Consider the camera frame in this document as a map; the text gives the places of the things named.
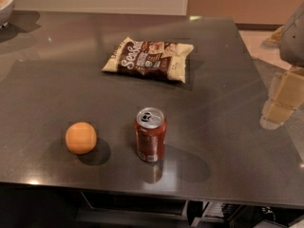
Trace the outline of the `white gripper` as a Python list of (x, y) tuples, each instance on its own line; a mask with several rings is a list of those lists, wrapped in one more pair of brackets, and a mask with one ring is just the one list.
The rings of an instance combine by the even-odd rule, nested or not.
[(282, 29), (280, 58), (298, 67), (276, 73), (270, 82), (260, 125), (275, 130), (304, 103), (304, 3), (291, 15)]

